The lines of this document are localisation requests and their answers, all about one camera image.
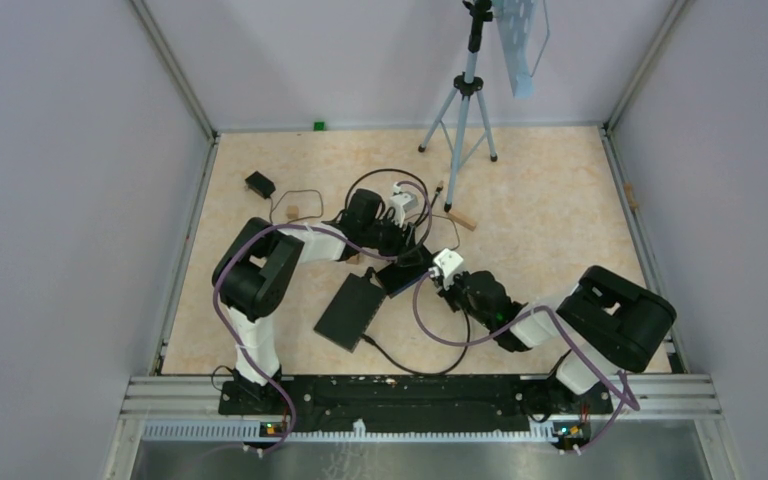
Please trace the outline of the black network switch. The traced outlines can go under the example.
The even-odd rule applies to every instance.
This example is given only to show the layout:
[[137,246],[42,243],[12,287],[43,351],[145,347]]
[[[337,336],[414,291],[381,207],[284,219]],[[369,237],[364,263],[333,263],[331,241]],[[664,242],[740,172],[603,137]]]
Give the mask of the black network switch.
[[377,270],[375,279],[389,298],[395,298],[413,286],[428,271],[432,261],[432,253],[422,246],[404,262]]
[[314,332],[353,353],[386,297],[369,275],[350,273],[314,326]]

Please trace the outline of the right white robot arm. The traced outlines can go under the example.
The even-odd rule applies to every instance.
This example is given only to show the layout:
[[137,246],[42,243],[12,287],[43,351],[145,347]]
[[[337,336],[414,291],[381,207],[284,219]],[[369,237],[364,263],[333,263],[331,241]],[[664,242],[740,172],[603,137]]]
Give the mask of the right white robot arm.
[[506,351],[563,338],[570,352],[546,385],[560,412],[574,411],[604,377],[644,372],[677,318],[666,299],[598,265],[569,290],[533,303],[513,300],[486,270],[434,266],[430,277],[453,311],[476,320]]

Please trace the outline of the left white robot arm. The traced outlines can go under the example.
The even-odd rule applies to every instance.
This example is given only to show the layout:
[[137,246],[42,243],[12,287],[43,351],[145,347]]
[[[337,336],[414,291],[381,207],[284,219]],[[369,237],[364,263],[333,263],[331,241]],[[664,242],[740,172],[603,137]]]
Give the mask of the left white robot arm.
[[410,217],[414,212],[425,217],[428,209],[426,189],[403,181],[388,198],[357,189],[334,219],[312,225],[249,219],[211,277],[214,305],[237,349],[232,391],[241,392],[257,413],[279,404],[281,362],[273,314],[298,266],[346,262],[358,254],[396,263],[413,259],[423,241]]

